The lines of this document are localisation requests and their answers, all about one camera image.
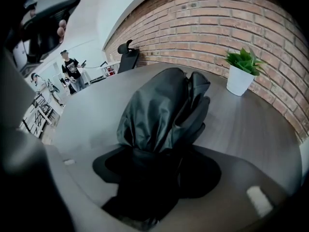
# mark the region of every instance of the gray desk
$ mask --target gray desk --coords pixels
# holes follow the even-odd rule
[[[67,103],[47,153],[55,183],[77,231],[132,232],[100,207],[116,195],[117,185],[102,181],[93,160],[118,145],[116,130],[133,92],[171,64],[154,64],[95,83]],[[190,76],[194,69],[182,67]],[[199,199],[179,200],[152,232],[230,232],[260,224],[246,196],[260,186],[275,206],[300,187],[301,159],[293,128],[268,103],[247,91],[237,97],[226,80],[202,72],[210,81],[206,129],[195,142],[222,170],[219,184]],[[65,166],[62,160],[74,159]]]
[[[92,171],[87,156],[95,149],[118,143],[116,130],[120,116],[135,90],[172,64],[154,64],[111,76],[95,83],[67,103],[56,129],[53,144],[63,159],[75,159],[80,165],[68,167],[83,189],[99,177],[85,180],[84,170]],[[188,73],[192,68],[178,66]],[[288,194],[301,183],[301,158],[292,126],[266,101],[250,91],[242,97],[231,94],[226,79],[202,72],[211,82],[211,98],[205,119],[206,129],[196,145],[247,160],[275,180]],[[93,196],[101,204],[104,200]]]

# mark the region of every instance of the person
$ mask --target person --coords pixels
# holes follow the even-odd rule
[[[86,88],[84,80],[77,70],[77,68],[81,68],[78,61],[74,58],[69,58],[69,53],[67,50],[62,51],[60,54],[64,59],[64,63],[62,64],[62,72],[66,78],[70,79],[71,85],[75,89],[76,93]]]
[[[57,93],[59,92],[58,88],[50,80],[45,81],[36,73],[32,73],[30,77],[31,82],[35,84],[36,91],[39,91],[52,109],[61,116],[63,113],[63,104]]]

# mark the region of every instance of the man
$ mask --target man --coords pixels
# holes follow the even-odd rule
[[[62,65],[62,72],[66,76],[66,78],[70,79],[73,88],[76,92],[86,88],[84,80],[77,70],[77,68],[81,68],[76,59],[69,58],[69,53],[67,50],[62,51],[62,58],[64,59],[64,64]]]

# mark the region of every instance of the jeans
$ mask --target jeans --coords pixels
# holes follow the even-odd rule
[[[80,76],[79,78],[75,79],[76,82],[71,82],[73,89],[75,89],[76,93],[81,91],[82,89],[86,88],[83,78]]]

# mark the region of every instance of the black t-shirt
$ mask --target black t-shirt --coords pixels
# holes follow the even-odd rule
[[[69,77],[73,77],[74,79],[77,79],[81,76],[79,71],[77,70],[78,61],[76,59],[69,59],[68,62],[64,61],[64,64],[62,65],[62,72],[68,73]]]

